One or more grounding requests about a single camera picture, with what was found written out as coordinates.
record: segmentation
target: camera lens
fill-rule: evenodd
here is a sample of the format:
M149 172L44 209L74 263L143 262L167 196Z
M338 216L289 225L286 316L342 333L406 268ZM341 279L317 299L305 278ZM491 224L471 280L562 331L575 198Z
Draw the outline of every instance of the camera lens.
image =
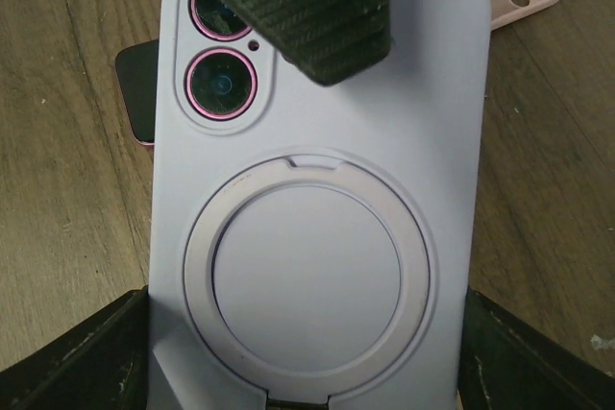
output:
M209 50L188 68L186 93L201 115L231 120L252 105L257 93L256 72L248 59L235 50Z
M236 40L248 34L250 28L221 0L190 0L192 20L209 38Z

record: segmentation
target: wood grain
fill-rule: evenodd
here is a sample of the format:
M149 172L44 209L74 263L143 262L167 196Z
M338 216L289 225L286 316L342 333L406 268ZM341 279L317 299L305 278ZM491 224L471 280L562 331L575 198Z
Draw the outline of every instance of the wood grain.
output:
M112 64L160 0L0 0L0 369L146 283L151 152ZM493 35L471 283L606 371L615 351L615 0Z

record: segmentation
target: black smartphone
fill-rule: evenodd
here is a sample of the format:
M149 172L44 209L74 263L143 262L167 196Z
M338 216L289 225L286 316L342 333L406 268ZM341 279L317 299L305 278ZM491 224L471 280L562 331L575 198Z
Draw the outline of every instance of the black smartphone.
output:
M158 40L126 48L115 58L115 74L136 141L154 145Z

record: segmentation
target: white ring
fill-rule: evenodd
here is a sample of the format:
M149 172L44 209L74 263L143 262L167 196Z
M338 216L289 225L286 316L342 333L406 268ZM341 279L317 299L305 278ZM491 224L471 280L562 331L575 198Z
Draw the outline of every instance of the white ring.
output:
M220 236L250 200L292 184L324 184L347 191L372 210L395 245L402 275L393 318L378 341L348 364L319 373L287 371L253 355L227 327L212 286ZM227 183L207 203L188 240L185 296L193 322L212 352L235 373L274 394L330 396L364 384L390 367L414 337L427 304L430 268L423 236L410 211L382 181L349 163L336 169L294 167L283 158L256 165Z

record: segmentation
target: smartphone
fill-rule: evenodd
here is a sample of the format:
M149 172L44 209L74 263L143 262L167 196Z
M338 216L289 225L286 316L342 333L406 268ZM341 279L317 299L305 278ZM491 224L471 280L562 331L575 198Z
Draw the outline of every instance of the smartphone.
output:
M115 74L124 98L124 107L136 141L154 145L156 130L156 84L158 40L139 43L119 52Z

